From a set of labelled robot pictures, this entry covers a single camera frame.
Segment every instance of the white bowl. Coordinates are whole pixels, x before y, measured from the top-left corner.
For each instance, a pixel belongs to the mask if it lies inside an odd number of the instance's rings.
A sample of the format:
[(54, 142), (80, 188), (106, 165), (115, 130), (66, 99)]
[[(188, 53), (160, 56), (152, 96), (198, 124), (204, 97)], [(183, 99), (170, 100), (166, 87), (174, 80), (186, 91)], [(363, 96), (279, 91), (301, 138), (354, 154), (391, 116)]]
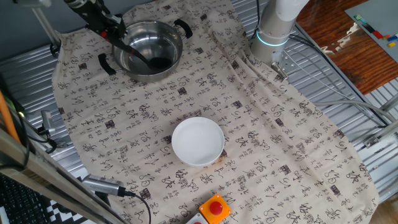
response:
[(172, 146), (182, 162), (190, 166), (206, 166), (223, 152), (224, 134), (210, 119), (189, 118), (174, 129)]

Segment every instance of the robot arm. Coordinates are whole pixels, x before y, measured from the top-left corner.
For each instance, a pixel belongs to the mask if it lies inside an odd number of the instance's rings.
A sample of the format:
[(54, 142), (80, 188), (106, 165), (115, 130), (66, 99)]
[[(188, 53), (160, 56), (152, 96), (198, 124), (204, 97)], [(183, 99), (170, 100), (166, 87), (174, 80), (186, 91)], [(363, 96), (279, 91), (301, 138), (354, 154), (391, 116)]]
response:
[(280, 62), (296, 18), (308, 1), (269, 0), (251, 47), (255, 57), (268, 66)]
[(122, 41), (126, 35), (122, 15), (112, 15), (103, 0), (64, 0), (64, 2), (87, 22), (86, 28), (124, 51), (129, 53), (134, 51)]

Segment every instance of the black ladle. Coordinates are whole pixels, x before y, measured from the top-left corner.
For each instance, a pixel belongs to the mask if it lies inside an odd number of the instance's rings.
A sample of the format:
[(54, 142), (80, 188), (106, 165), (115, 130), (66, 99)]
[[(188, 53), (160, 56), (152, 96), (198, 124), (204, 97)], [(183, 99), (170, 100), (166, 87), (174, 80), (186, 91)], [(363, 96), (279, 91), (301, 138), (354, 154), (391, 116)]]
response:
[(123, 47), (119, 47), (120, 49), (124, 50), (125, 52), (128, 52), (134, 56), (136, 56), (137, 58), (141, 59), (150, 69), (157, 71), (157, 70), (166, 70), (167, 68), (171, 67), (171, 65), (173, 64), (173, 62), (165, 57), (155, 57), (152, 58), (150, 60), (146, 59), (139, 51), (137, 51), (136, 49), (128, 46), (128, 45), (124, 45)]

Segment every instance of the checkered pattern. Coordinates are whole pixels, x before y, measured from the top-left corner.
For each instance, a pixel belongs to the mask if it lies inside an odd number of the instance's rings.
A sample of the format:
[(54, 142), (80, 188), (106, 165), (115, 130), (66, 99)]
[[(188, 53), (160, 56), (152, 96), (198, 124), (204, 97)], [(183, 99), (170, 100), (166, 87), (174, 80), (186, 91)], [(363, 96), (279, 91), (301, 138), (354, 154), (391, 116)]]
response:
[(92, 223), (87, 220), (87, 218), (77, 214), (76, 212), (68, 212), (62, 213), (62, 206), (53, 200), (49, 200), (45, 202), (45, 206), (47, 207), (48, 216), (50, 217), (51, 224), (88, 224)]

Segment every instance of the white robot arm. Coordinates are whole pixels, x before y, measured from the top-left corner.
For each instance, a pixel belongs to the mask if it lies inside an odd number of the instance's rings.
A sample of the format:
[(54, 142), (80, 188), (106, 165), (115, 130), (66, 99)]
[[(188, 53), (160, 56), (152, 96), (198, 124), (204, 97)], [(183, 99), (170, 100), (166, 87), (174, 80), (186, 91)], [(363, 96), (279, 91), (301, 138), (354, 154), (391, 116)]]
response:
[(309, 0), (269, 0), (263, 10), (251, 52), (271, 66), (282, 59), (284, 45), (289, 38), (300, 11)]

